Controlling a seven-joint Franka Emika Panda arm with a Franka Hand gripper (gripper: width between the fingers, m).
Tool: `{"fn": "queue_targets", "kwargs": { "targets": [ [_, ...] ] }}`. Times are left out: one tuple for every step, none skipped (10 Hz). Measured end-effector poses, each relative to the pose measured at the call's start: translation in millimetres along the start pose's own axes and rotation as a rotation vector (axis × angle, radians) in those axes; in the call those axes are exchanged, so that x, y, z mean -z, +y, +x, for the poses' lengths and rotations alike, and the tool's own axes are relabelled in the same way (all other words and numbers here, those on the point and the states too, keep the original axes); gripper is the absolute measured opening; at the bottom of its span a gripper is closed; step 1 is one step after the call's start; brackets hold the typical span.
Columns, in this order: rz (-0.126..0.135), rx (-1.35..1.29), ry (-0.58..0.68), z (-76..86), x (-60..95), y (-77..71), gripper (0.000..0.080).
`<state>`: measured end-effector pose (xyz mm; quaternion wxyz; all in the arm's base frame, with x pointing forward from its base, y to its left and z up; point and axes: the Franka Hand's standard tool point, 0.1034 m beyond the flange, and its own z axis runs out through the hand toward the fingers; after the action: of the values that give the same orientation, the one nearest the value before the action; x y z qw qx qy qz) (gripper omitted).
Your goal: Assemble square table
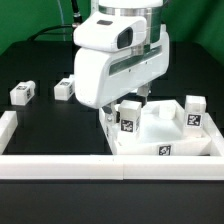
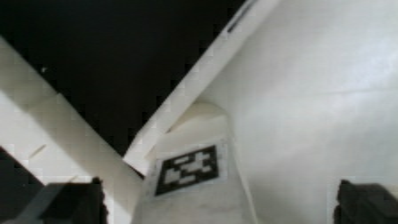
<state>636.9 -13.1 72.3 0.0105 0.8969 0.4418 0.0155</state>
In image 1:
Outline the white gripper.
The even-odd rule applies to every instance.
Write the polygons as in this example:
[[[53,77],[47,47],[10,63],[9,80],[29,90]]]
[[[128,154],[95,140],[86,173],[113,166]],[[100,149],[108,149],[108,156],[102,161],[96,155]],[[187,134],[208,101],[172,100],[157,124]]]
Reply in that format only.
[[[106,122],[115,124],[117,111],[111,103],[137,90],[142,105],[151,93],[150,81],[165,74],[169,65],[169,36],[160,29],[159,40],[144,45],[147,22],[142,16],[94,13],[74,31],[80,47],[75,56],[75,94],[91,108],[101,108]]]

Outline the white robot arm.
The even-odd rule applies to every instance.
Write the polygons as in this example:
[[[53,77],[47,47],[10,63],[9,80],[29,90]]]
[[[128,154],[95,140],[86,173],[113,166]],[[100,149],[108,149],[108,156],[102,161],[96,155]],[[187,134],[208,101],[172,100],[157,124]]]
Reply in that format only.
[[[98,0],[97,10],[74,31],[75,95],[117,120],[115,102],[151,82],[169,66],[169,35],[161,22],[165,0]]]

